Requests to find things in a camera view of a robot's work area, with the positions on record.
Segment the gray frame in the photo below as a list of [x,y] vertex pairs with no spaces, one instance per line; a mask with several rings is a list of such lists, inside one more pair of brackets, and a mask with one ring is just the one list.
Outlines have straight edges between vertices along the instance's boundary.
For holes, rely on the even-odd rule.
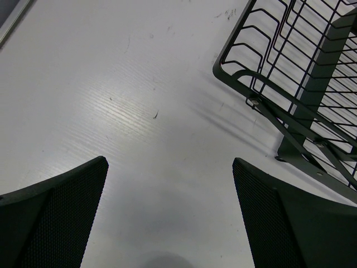
[[20,0],[17,3],[16,7],[12,10],[3,25],[0,27],[0,49],[6,43],[13,30],[21,22],[21,19],[34,2],[35,0]]

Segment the scuff mark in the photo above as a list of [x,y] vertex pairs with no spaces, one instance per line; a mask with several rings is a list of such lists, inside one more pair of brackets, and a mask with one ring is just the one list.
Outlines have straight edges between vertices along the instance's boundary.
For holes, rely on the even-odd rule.
[[27,179],[27,176],[29,175],[29,173],[31,172],[31,169],[28,170],[28,172],[25,175],[25,179]]
[[226,10],[224,13],[227,15],[227,20],[230,20],[234,15],[237,15],[237,9]]
[[216,59],[218,58],[218,53],[215,53],[214,55],[213,55],[213,59],[212,59],[212,64],[214,64],[214,62],[216,62]]
[[128,37],[128,46],[127,46],[127,49],[125,50],[124,54],[125,54],[126,52],[128,52],[129,47],[130,47],[130,35],[129,35],[129,37]]
[[152,77],[152,81],[155,83],[155,84],[163,84],[163,82],[160,82],[160,81],[157,81],[155,76]]
[[155,116],[154,116],[152,119],[156,119],[156,118],[157,118],[158,111],[159,111],[159,110],[157,110],[157,112],[156,112]]
[[257,120],[254,120],[252,130],[254,129],[256,123],[257,123]]

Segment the black wire frame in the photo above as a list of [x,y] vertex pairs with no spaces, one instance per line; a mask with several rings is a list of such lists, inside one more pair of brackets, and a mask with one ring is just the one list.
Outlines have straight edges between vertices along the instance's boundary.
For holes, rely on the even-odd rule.
[[[245,96],[247,98],[246,104],[250,105],[254,110],[265,116],[284,135],[283,141],[278,149],[279,159],[283,159],[315,180],[326,185],[333,191],[350,199],[354,203],[357,203],[357,181],[354,179],[354,173],[357,169],[357,139],[341,127],[343,124],[333,122],[318,112],[318,108],[325,106],[325,104],[322,103],[322,99],[326,92],[331,91],[333,93],[338,93],[343,97],[345,97],[344,93],[357,94],[357,91],[354,93],[353,89],[350,88],[347,89],[347,92],[342,93],[334,91],[334,89],[331,89],[329,86],[331,79],[335,79],[338,82],[339,79],[348,78],[352,80],[352,78],[357,78],[357,76],[348,76],[343,72],[341,72],[340,76],[333,76],[337,66],[344,65],[351,69],[350,66],[353,63],[356,63],[352,59],[350,59],[350,63],[341,62],[340,56],[345,51],[355,50],[352,47],[347,47],[346,49],[345,44],[347,39],[354,42],[353,39],[355,36],[349,37],[349,35],[351,32],[353,33],[357,31],[357,9],[354,9],[345,15],[338,14],[337,7],[339,3],[342,2],[345,5],[349,5],[349,3],[346,3],[343,0],[339,0],[336,7],[331,7],[333,14],[338,14],[339,18],[332,21],[333,16],[331,16],[328,21],[329,26],[326,28],[326,31],[322,33],[320,43],[315,44],[316,51],[314,56],[310,58],[311,62],[307,70],[305,70],[305,77],[299,83],[299,87],[303,90],[302,94],[298,97],[298,92],[295,95],[289,94],[282,87],[271,81],[269,79],[269,75],[263,75],[259,72],[262,69],[262,65],[268,61],[267,55],[272,49],[276,49],[274,47],[274,43],[277,36],[281,36],[283,25],[288,23],[287,18],[290,13],[294,12],[296,17],[300,16],[299,12],[293,9],[296,1],[297,0],[290,0],[290,3],[287,4],[282,0],[277,0],[277,2],[284,4],[285,10],[282,19],[276,20],[277,27],[272,38],[265,35],[262,30],[255,28],[255,30],[259,31],[269,40],[269,44],[266,54],[259,54],[260,61],[257,70],[250,70],[238,61],[226,60],[232,47],[237,45],[245,45],[249,47],[248,44],[235,43],[241,30],[247,28],[247,26],[245,26],[245,22],[247,21],[249,15],[258,10],[253,9],[257,0],[249,0],[213,66],[213,73],[216,78]],[[308,5],[306,0],[300,1],[302,2],[302,5]],[[288,36],[285,37],[284,41],[289,42]],[[225,72],[223,65],[232,62],[242,66],[243,70],[236,71],[232,75]],[[239,81],[240,78],[245,76],[251,78],[250,86],[247,86]],[[260,90],[256,90],[254,88],[257,80],[263,83],[263,87]],[[273,89],[283,98],[289,100],[291,102],[290,108],[285,110],[262,94],[264,87]],[[336,142],[334,142],[333,139],[321,136],[316,131],[312,130],[311,125],[313,122],[317,122],[323,128],[339,136],[340,139],[338,141],[348,143],[352,147],[351,151],[344,151],[340,147],[336,146]],[[319,148],[323,155],[332,164],[333,168],[339,171],[339,173],[348,181],[348,184],[344,184],[339,181],[319,164],[316,160],[318,157],[304,147],[304,142],[306,140],[312,142],[317,148]],[[352,174],[345,167],[346,163],[351,162],[355,164]]]

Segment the wire basket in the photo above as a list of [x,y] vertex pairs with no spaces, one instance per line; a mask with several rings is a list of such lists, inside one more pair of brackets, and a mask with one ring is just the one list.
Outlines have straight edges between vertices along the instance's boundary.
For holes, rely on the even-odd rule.
[[284,135],[277,159],[357,202],[357,4],[350,2],[250,0],[213,72]]

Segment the white surface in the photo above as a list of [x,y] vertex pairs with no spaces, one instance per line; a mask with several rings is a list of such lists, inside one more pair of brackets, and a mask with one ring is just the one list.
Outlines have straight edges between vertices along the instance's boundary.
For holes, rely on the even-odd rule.
[[253,267],[235,157],[348,203],[274,161],[278,131],[213,77],[245,4],[38,0],[0,53],[0,193],[104,155],[82,267],[108,268]]

